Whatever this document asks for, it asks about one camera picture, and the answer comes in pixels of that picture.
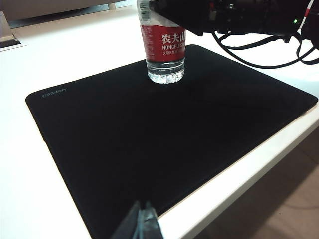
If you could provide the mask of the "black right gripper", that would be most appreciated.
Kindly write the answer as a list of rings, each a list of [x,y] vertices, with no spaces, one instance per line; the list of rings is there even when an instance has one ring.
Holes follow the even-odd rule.
[[[152,0],[150,9],[186,30],[204,33],[291,36],[308,0]]]

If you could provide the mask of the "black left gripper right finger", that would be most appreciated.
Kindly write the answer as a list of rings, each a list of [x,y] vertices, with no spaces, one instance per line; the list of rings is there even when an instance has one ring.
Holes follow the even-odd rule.
[[[150,201],[147,201],[145,208],[139,210],[137,223],[138,239],[161,239],[162,233],[158,223],[158,216]]]

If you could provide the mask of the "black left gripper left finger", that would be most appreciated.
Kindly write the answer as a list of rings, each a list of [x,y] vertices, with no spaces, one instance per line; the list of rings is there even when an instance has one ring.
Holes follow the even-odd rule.
[[[139,215],[141,205],[139,201],[134,202],[128,213],[122,219],[115,232],[112,234],[112,239],[137,239],[139,235]]]

